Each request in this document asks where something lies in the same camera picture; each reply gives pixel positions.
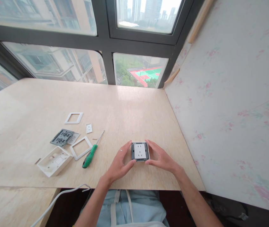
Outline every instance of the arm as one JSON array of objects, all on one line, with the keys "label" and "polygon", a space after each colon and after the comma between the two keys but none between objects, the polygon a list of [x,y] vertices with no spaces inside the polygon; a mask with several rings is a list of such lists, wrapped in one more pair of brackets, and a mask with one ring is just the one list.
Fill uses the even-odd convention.
[{"label": "arm", "polygon": [[194,219],[197,227],[219,226],[223,227],[217,216],[208,206],[197,188],[186,175],[183,167],[177,164],[162,148],[156,143],[146,140],[151,147],[150,151],[154,153],[157,160],[147,160],[145,164],[153,165],[171,172],[179,183],[184,195],[187,207]]},{"label": "arm", "polygon": [[124,177],[134,166],[136,160],[131,160],[126,166],[123,159],[131,146],[131,140],[117,152],[108,171],[100,178],[99,183],[86,204],[83,212],[75,223],[75,227],[96,226],[105,196],[113,182]]}]

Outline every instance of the sky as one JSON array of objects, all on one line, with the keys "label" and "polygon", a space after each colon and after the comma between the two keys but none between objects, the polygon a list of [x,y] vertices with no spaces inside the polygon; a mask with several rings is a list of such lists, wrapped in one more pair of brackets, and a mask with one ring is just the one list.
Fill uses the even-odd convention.
[{"label": "sky", "polygon": [[[172,7],[176,8],[175,14],[180,7],[181,0],[162,0],[162,7],[160,13],[166,10],[166,14],[170,14]],[[141,12],[145,12],[146,0],[141,0]],[[127,0],[127,8],[132,9],[132,0]]]}]

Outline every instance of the wrist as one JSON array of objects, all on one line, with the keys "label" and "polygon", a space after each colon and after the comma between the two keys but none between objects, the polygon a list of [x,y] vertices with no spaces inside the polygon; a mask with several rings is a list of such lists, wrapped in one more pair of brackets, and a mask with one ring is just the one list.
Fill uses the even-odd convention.
[{"label": "wrist", "polygon": [[108,176],[107,174],[104,174],[103,176],[101,176],[99,183],[104,184],[106,187],[110,188],[110,186],[112,185],[112,183],[114,182],[114,180]]},{"label": "wrist", "polygon": [[174,168],[172,170],[172,174],[175,176],[175,178],[179,178],[180,176],[182,176],[186,173],[185,173],[184,168],[176,163],[176,165],[174,166]]}]

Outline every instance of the hand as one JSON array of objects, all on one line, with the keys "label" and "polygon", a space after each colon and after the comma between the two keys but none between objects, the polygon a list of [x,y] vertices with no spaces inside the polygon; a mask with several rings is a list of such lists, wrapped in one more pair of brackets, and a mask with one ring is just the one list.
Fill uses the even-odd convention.
[{"label": "hand", "polygon": [[136,160],[131,160],[126,166],[123,164],[123,159],[128,151],[128,148],[131,146],[131,143],[132,142],[130,140],[120,148],[115,158],[113,159],[111,166],[104,174],[104,176],[109,179],[110,183],[113,183],[116,180],[124,177],[136,163]]},{"label": "hand", "polygon": [[159,145],[150,140],[145,141],[149,145],[149,152],[153,153],[157,158],[157,160],[147,160],[145,162],[146,165],[156,166],[173,174],[178,168],[180,168],[179,164],[177,164],[162,148],[160,148]]}]

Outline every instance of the screwdriver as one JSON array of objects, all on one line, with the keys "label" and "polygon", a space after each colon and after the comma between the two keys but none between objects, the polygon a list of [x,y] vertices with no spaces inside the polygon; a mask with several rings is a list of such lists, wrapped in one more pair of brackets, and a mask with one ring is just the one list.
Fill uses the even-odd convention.
[{"label": "screwdriver", "polygon": [[97,144],[98,144],[99,140],[101,139],[101,136],[103,135],[104,131],[105,130],[103,130],[102,134],[100,135],[99,139],[97,140],[97,143],[93,145],[91,151],[86,156],[86,158],[85,158],[85,160],[83,162],[82,168],[86,169],[90,165],[91,161],[93,160],[94,152],[96,151],[96,149],[98,147]]}]

